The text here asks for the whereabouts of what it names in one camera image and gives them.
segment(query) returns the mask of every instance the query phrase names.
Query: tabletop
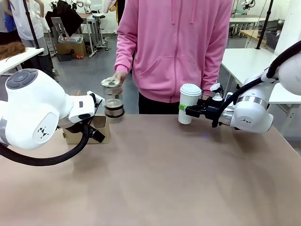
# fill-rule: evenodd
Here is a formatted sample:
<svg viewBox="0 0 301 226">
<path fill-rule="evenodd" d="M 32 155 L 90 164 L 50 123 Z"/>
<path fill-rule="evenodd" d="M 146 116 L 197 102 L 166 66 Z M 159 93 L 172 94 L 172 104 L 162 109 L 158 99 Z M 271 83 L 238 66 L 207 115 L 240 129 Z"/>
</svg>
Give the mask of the tabletop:
<svg viewBox="0 0 301 226">
<path fill-rule="evenodd" d="M 253 40 L 258 41 L 258 30 L 241 30 L 240 33 L 246 35 L 247 37 L 251 37 Z M 266 45 L 267 41 L 266 40 L 262 40 L 262 44 Z"/>
<path fill-rule="evenodd" d="M 79 13 L 79 16 L 82 18 L 82 19 L 86 19 L 90 16 L 92 16 L 91 13 Z"/>
<path fill-rule="evenodd" d="M 276 57 L 277 55 L 265 49 L 228 48 L 225 50 L 222 65 L 242 86 L 246 79 L 261 74 Z M 289 104 L 292 101 L 293 104 L 301 103 L 301 96 L 292 94 L 279 84 L 273 89 L 269 103 Z"/>
<path fill-rule="evenodd" d="M 230 23 L 257 23 L 261 20 L 265 20 L 265 18 L 258 18 L 258 17 L 235 17 L 235 18 L 230 18 Z"/>
<path fill-rule="evenodd" d="M 43 51 L 43 48 L 26 48 L 24 53 L 12 56 L 9 59 L 0 60 L 0 75 Z"/>
<path fill-rule="evenodd" d="M 1 158 L 0 225 L 301 225 L 301 159 L 274 127 L 251 134 L 204 118 L 184 126 L 173 115 L 125 115 L 110 128 L 108 144 L 56 166 Z M 57 131 L 22 153 L 67 148 Z"/>
</svg>

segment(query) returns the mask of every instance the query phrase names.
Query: brown hair wig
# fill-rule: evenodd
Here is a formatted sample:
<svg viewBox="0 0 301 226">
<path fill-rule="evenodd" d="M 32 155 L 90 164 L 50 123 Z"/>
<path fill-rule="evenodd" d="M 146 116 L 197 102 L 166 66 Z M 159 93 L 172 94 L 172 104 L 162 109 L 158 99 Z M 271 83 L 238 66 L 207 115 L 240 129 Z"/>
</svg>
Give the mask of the brown hair wig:
<svg viewBox="0 0 301 226">
<path fill-rule="evenodd" d="M 12 42 L 7 45 L 0 46 L 0 60 L 13 57 L 25 52 L 25 45 L 21 42 Z"/>
</svg>

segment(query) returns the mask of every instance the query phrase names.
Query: person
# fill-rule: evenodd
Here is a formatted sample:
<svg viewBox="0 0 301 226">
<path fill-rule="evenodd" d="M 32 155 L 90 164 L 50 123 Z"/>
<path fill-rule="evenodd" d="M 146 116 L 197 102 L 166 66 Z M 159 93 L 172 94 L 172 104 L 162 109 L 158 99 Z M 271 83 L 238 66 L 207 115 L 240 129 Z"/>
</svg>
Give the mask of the person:
<svg viewBox="0 0 301 226">
<path fill-rule="evenodd" d="M 0 0 L 0 45 L 6 45 L 14 41 L 21 41 L 16 28 L 8 31 L 5 25 L 6 14 L 3 8 L 3 0 Z"/>
<path fill-rule="evenodd" d="M 40 7 L 39 15 L 34 13 L 35 2 Z M 42 52 L 41 55 L 34 56 L 31 58 L 31 62 L 34 68 L 40 69 L 46 74 L 48 74 L 51 78 L 54 78 L 52 72 L 52 66 L 48 58 L 48 48 L 47 48 L 46 40 L 44 38 L 44 33 L 39 20 L 40 19 L 39 17 L 44 17 L 44 3 L 41 0 L 26 0 L 26 3 L 27 3 L 28 11 L 30 12 L 31 21 L 32 21 L 34 33 L 37 37 L 38 44 L 40 48 L 44 48 L 44 51 Z M 33 40 L 33 34 L 29 26 L 29 22 L 25 14 L 23 0 L 3 0 L 3 6 L 4 6 L 4 11 L 7 14 L 14 17 L 16 28 L 22 43 L 26 47 L 36 47 L 36 44 Z"/>
<path fill-rule="evenodd" d="M 225 51 L 232 0 L 127 0 L 118 27 L 115 74 L 133 81 L 140 114 L 178 114 L 180 87 L 211 96 Z"/>
</svg>

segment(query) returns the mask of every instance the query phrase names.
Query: green tape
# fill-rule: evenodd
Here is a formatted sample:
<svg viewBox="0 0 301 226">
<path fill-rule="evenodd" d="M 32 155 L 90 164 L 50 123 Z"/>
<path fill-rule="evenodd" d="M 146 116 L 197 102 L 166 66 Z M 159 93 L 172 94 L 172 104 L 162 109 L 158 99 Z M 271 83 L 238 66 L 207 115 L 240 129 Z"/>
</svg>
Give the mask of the green tape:
<svg viewBox="0 0 301 226">
<path fill-rule="evenodd" d="M 179 105 L 179 109 L 182 110 L 182 111 L 185 111 L 186 108 L 187 108 L 186 105 Z"/>
</svg>

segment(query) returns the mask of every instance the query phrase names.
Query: metal lid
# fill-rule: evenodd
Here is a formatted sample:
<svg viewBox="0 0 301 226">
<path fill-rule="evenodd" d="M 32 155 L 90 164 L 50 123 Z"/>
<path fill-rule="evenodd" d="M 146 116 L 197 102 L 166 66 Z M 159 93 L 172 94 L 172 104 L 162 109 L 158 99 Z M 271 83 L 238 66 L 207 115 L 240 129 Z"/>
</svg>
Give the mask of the metal lid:
<svg viewBox="0 0 301 226">
<path fill-rule="evenodd" d="M 189 97 L 198 97 L 202 94 L 202 90 L 197 85 L 190 83 L 182 85 L 180 92 Z"/>
<path fill-rule="evenodd" d="M 120 80 L 113 77 L 102 80 L 101 85 L 106 88 L 116 88 L 120 86 Z"/>
</svg>

